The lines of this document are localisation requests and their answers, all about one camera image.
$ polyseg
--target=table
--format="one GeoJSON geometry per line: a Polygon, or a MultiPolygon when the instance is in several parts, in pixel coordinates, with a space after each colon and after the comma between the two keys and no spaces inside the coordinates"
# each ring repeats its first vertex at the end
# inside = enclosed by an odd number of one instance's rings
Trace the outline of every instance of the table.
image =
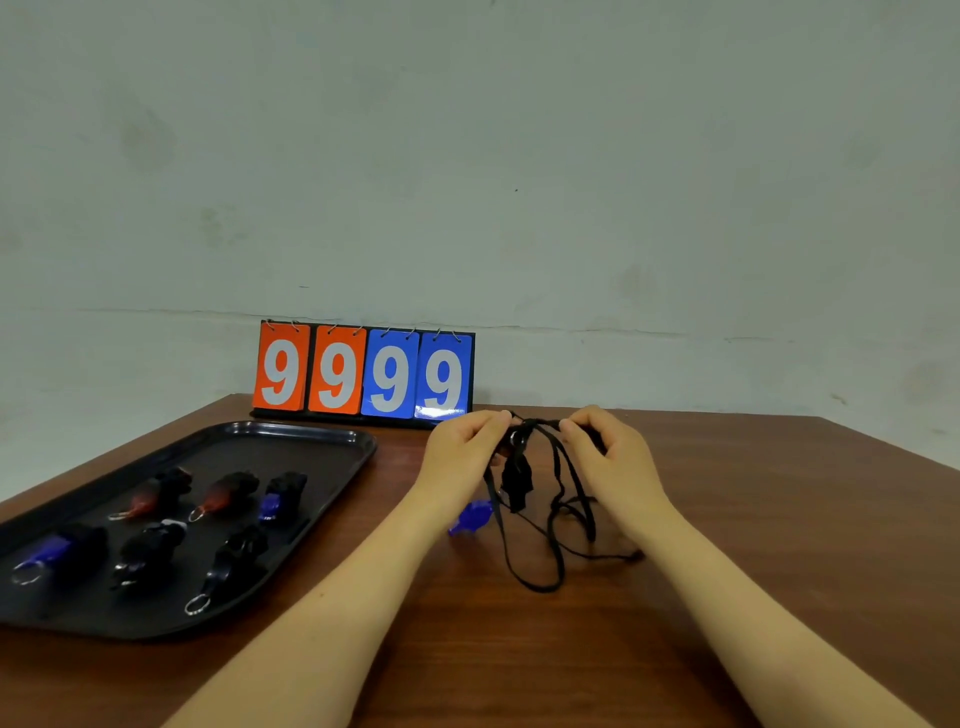
{"type": "MultiPolygon", "coordinates": [[[[0,503],[0,520],[201,427],[248,419],[232,395],[0,503]]],[[[518,408],[527,416],[568,410],[518,408]]],[[[938,726],[960,725],[960,473],[825,420],[618,413],[669,496],[764,589],[938,726]]],[[[349,554],[413,482],[426,433],[379,451],[272,586],[199,637],[111,643],[0,629],[0,723],[158,726],[349,554]]],[[[529,450],[542,520],[549,449],[529,450]]],[[[629,550],[598,511],[598,551],[629,550]]],[[[548,580],[541,536],[508,516],[517,571],[548,580]]],[[[581,545],[576,530],[562,540],[581,545]]],[[[570,557],[553,595],[507,573],[493,527],[442,538],[373,665],[358,726],[757,725],[650,563],[570,557]]]]}

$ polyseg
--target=person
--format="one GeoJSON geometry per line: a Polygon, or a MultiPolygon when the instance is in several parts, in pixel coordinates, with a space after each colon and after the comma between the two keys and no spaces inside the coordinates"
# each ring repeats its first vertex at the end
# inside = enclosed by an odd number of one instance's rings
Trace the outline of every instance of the person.
{"type": "MultiPolygon", "coordinates": [[[[509,412],[481,411],[438,425],[416,482],[394,511],[166,728],[348,725],[420,561],[463,510],[510,421],[509,412]]],[[[766,728],[928,725],[683,518],[636,430],[592,406],[562,421],[561,433],[578,473],[666,575],[766,728]],[[578,425],[599,431],[606,456],[578,425]]]]}

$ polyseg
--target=finger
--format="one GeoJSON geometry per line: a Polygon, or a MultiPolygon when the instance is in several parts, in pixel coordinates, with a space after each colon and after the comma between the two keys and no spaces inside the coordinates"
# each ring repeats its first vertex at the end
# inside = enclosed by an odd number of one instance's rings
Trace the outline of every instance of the finger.
{"type": "Polygon", "coordinates": [[[593,427],[593,429],[600,433],[600,436],[603,438],[603,444],[607,446],[607,449],[613,447],[617,433],[620,432],[623,427],[626,427],[626,425],[617,420],[616,417],[606,409],[602,409],[595,404],[574,412],[570,415],[569,419],[577,425],[593,427]]]}
{"type": "Polygon", "coordinates": [[[493,451],[503,438],[507,427],[510,426],[510,413],[504,410],[497,412],[493,417],[480,428],[480,431],[470,440],[472,448],[480,450],[488,459],[493,455],[493,451]]]}
{"type": "Polygon", "coordinates": [[[453,420],[447,420],[446,426],[457,434],[464,442],[469,441],[490,419],[501,413],[493,409],[482,409],[477,412],[468,412],[453,420]]]}
{"type": "Polygon", "coordinates": [[[560,432],[564,435],[564,439],[573,450],[577,461],[585,469],[589,469],[591,465],[604,459],[604,456],[600,454],[600,450],[598,450],[593,444],[593,441],[590,440],[590,436],[572,420],[560,420],[560,432]]]}

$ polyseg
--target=bundled black lanyard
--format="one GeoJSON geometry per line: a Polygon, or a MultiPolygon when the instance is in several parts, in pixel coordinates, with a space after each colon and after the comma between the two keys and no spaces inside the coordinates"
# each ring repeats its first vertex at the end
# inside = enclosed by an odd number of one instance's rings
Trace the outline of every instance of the bundled black lanyard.
{"type": "Polygon", "coordinates": [[[587,534],[587,540],[590,543],[596,541],[596,521],[593,519],[593,510],[590,508],[590,504],[595,502],[596,498],[593,496],[588,496],[584,492],[584,486],[580,482],[580,477],[577,475],[577,471],[573,467],[573,463],[570,461],[570,456],[566,453],[564,444],[556,435],[547,430],[547,427],[559,430],[560,421],[531,418],[524,420],[520,425],[512,425],[507,430],[507,434],[504,435],[503,439],[500,441],[500,444],[497,446],[497,452],[506,457],[506,462],[503,466],[503,478],[501,481],[502,484],[500,491],[497,491],[496,486],[493,483],[493,473],[490,468],[487,468],[483,476],[484,482],[487,484],[487,493],[490,496],[491,505],[493,507],[493,517],[496,520],[497,527],[500,529],[500,538],[503,541],[503,557],[507,561],[507,569],[510,570],[510,573],[514,575],[520,584],[525,586],[530,591],[538,592],[540,594],[550,594],[551,592],[556,592],[563,585],[564,578],[566,577],[564,551],[567,551],[574,556],[579,556],[583,559],[589,559],[591,561],[600,561],[604,559],[639,561],[643,558],[643,552],[640,550],[634,551],[631,554],[582,553],[570,548],[569,546],[561,544],[560,541],[557,540],[557,536],[554,533],[554,521],[561,513],[567,513],[568,515],[573,516],[584,528],[584,531],[587,534]],[[550,513],[546,519],[545,529],[541,528],[520,513],[520,511],[526,507],[527,494],[530,493],[534,487],[533,471],[531,470],[530,463],[527,462],[526,455],[524,454],[524,451],[526,451],[527,448],[527,443],[534,432],[539,432],[546,437],[550,443],[550,447],[553,449],[553,475],[557,479],[557,484],[560,486],[560,490],[550,501],[550,513]],[[575,495],[566,499],[564,499],[566,496],[566,488],[562,478],[563,462],[561,461],[561,455],[566,461],[566,466],[570,470],[570,479],[573,481],[573,488],[576,491],[575,495]],[[500,493],[505,493],[508,500],[504,501],[500,493]],[[577,504],[583,508],[582,511],[577,507],[577,504]],[[546,542],[550,546],[550,551],[553,553],[554,560],[557,562],[557,580],[555,582],[546,585],[534,584],[533,582],[527,581],[518,573],[516,573],[516,571],[514,571],[514,567],[510,563],[510,552],[507,548],[507,533],[503,527],[503,514],[500,511],[501,505],[510,509],[511,513],[516,513],[546,537],[546,542]]]}

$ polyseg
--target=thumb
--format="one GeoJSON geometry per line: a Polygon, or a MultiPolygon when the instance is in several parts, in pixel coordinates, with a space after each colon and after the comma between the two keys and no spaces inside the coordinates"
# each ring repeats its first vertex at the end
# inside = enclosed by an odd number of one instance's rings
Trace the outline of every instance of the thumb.
{"type": "Polygon", "coordinates": [[[590,440],[590,436],[576,423],[570,420],[561,420],[560,432],[564,435],[564,440],[570,445],[570,449],[573,450],[577,461],[584,469],[595,468],[601,460],[606,459],[600,454],[600,450],[596,448],[593,441],[590,440]]]}
{"type": "Polygon", "coordinates": [[[510,420],[511,416],[507,410],[497,412],[494,417],[487,420],[486,424],[473,435],[473,438],[470,440],[470,446],[486,455],[489,459],[493,455],[493,451],[499,444],[500,439],[506,433],[507,427],[510,426],[510,420]]]}

